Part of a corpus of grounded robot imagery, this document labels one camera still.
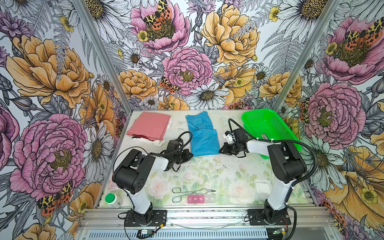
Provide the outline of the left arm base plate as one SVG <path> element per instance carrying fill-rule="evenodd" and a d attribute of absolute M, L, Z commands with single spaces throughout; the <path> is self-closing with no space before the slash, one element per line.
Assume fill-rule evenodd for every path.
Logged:
<path fill-rule="evenodd" d="M 165 226 L 167 222 L 167 210 L 149 210 L 141 215 L 134 210 L 129 210 L 128 215 L 124 217 L 125 227 L 160 227 Z"/>

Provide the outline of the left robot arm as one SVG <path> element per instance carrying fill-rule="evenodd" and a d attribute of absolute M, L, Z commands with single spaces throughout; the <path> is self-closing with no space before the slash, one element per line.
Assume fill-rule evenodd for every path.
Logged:
<path fill-rule="evenodd" d="M 147 153 L 142 147 L 129 147 L 116 157 L 121 160 L 114 163 L 112 180 L 119 189 L 126 192 L 133 207 L 125 219 L 126 227 L 148 226 L 153 223 L 153 203 L 144 188 L 151 171 L 169 171 L 174 165 L 190 161 L 194 155 L 185 148 L 181 139 L 171 140 L 167 148 L 160 153 Z"/>

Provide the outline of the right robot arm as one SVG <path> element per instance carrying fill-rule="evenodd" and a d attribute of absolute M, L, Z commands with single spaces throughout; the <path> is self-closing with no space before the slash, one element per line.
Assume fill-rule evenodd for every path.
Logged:
<path fill-rule="evenodd" d="M 235 129 L 224 133 L 226 139 L 219 153 L 237 156 L 240 152 L 256 153 L 268 156 L 276 180 L 270 196 L 265 200 L 261 213 L 249 213 L 252 221 L 259 221 L 262 225 L 276 224 L 288 215 L 288 200 L 307 171 L 306 164 L 296 145 L 304 144 L 295 140 L 266 140 L 250 137 L 243 129 Z"/>

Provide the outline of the blue t-shirt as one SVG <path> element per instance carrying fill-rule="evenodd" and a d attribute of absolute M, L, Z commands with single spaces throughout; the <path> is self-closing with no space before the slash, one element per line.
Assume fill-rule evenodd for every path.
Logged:
<path fill-rule="evenodd" d="M 220 144 L 217 130 L 206 111 L 186 116 L 189 131 L 193 134 L 191 151 L 195 157 L 218 155 Z"/>

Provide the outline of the green plastic basket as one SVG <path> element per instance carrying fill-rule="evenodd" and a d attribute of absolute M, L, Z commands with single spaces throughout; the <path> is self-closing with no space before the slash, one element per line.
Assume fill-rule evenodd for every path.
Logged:
<path fill-rule="evenodd" d="M 299 141 L 293 131 L 287 126 L 283 119 L 273 110 L 258 109 L 247 111 L 242 115 L 244 129 L 255 138 L 264 140 L 294 140 Z M 255 153 L 261 155 L 262 158 L 270 160 L 268 147 L 262 147 L 263 144 L 251 143 L 251 149 L 247 144 L 244 153 Z"/>

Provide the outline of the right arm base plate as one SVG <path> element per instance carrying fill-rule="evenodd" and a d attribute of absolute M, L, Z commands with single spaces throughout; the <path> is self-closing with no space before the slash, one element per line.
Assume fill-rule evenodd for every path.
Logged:
<path fill-rule="evenodd" d="M 291 219 L 287 208 L 279 211 L 248 209 L 247 215 L 251 226 L 291 225 Z"/>

